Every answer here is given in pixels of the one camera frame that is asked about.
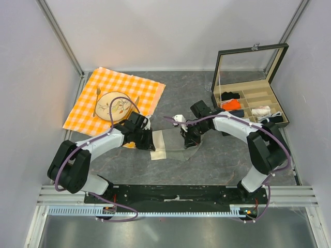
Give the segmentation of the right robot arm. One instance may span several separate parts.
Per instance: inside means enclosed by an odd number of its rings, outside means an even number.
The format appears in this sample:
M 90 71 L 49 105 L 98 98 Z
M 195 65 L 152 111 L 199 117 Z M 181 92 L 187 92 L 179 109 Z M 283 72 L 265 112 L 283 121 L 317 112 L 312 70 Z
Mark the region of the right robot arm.
M 239 118 L 219 107 L 211 109 L 204 101 L 191 106 L 195 120 L 186 120 L 182 115 L 174 118 L 180 122 L 180 134 L 184 138 L 184 147 L 197 146 L 202 135 L 210 130 L 227 133 L 248 146 L 251 169 L 238 183 L 237 197 L 242 203 L 255 198 L 255 192 L 263 186 L 269 177 L 282 170 L 285 162 L 291 164 L 291 154 L 277 125 L 250 122 Z

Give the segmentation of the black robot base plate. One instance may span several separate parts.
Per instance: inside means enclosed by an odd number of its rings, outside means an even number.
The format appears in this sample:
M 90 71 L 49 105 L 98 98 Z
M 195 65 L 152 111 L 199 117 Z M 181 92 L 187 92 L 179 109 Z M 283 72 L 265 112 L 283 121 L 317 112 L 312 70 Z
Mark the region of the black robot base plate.
M 118 184 L 108 187 L 101 196 L 109 201 L 135 210 L 215 210 L 230 205 L 255 205 L 267 203 L 267 192 L 259 188 L 245 193 L 236 186 L 223 185 L 142 185 Z

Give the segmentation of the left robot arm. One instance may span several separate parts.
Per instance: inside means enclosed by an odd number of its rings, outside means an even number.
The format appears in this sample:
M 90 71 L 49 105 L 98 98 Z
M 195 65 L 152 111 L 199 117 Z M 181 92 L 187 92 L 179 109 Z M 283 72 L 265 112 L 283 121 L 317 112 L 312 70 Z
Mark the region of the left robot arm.
M 131 142 L 137 149 L 155 151 L 149 118 L 136 112 L 95 137 L 76 143 L 63 141 L 47 176 L 57 185 L 58 191 L 66 190 L 71 194 L 92 192 L 102 203 L 109 203 L 114 195 L 111 183 L 91 174 L 90 163 L 107 151 Z

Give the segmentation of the grey cream underwear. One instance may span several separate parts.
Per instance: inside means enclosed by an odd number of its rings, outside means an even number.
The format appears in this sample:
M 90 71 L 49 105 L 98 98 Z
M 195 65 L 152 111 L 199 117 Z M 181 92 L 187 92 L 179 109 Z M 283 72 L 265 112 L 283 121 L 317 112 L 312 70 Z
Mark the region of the grey cream underwear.
M 153 131 L 153 143 L 155 151 L 151 151 L 151 160 L 174 159 L 187 161 L 201 147 L 184 148 L 184 138 L 180 134 L 180 128 L 171 128 Z

